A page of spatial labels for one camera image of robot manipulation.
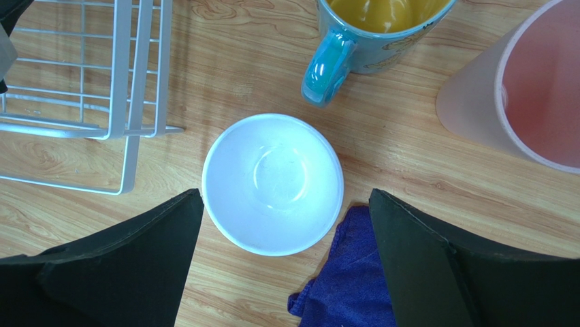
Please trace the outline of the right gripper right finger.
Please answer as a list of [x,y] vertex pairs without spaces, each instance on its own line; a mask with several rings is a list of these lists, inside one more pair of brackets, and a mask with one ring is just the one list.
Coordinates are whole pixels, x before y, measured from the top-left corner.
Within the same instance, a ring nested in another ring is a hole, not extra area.
[[369,205],[397,325],[579,325],[577,259],[498,243],[380,189]]

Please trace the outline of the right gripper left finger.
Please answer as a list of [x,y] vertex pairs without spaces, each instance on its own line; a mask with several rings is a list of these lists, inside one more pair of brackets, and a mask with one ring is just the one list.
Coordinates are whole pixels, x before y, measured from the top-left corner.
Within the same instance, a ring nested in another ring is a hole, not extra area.
[[190,189],[113,225],[1,260],[2,326],[173,326],[202,224]]

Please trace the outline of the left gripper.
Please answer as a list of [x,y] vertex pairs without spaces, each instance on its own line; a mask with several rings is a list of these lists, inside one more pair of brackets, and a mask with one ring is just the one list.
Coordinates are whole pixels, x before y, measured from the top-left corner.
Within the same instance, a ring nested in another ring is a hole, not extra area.
[[10,36],[18,19],[32,3],[33,0],[1,0],[1,94],[7,92],[4,78],[18,57]]

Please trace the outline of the white flower-shaped bowl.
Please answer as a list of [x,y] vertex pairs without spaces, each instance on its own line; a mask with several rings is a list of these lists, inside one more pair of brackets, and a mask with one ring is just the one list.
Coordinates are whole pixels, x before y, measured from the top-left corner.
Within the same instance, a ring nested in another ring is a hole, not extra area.
[[344,177],[332,145],[313,126],[257,114],[228,127],[210,147],[202,198],[233,244],[257,255],[293,255],[335,224]]

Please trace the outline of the pink cup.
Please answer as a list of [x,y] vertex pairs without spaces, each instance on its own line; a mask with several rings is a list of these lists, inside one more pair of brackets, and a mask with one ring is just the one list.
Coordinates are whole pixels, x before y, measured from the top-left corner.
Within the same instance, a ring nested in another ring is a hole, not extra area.
[[499,151],[579,172],[579,2],[550,1],[440,89],[450,132]]

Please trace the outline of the blue butterfly mug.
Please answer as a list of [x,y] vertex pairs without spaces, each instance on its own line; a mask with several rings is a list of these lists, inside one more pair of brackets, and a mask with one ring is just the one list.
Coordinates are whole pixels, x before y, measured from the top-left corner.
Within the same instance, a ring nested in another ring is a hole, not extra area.
[[304,74],[303,98],[320,108],[350,73],[395,65],[452,9],[442,1],[317,1],[321,42]]

